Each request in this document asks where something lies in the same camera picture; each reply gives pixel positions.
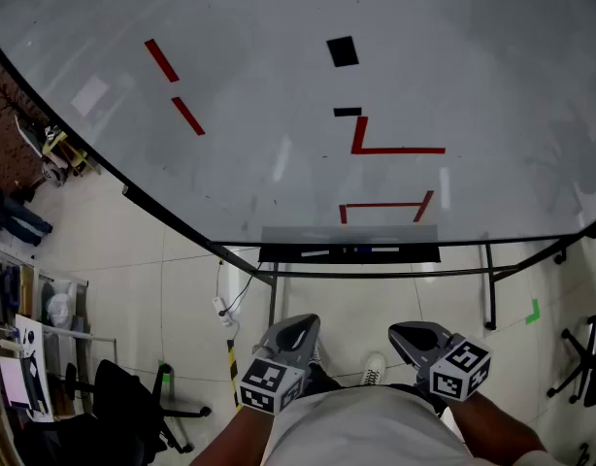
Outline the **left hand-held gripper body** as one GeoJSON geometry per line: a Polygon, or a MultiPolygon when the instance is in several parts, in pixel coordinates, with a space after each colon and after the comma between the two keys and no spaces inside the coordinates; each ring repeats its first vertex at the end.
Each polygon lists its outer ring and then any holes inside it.
{"type": "Polygon", "coordinates": [[[312,346],[281,350],[257,344],[248,367],[238,378],[238,397],[244,407],[278,415],[304,391],[312,346]]]}

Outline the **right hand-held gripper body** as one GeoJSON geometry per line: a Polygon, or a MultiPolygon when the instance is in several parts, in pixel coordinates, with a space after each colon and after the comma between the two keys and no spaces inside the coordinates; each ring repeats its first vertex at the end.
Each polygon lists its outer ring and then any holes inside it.
{"type": "Polygon", "coordinates": [[[492,350],[480,340],[444,332],[437,345],[417,357],[418,374],[428,391],[451,401],[465,401],[488,378],[492,350]]]}

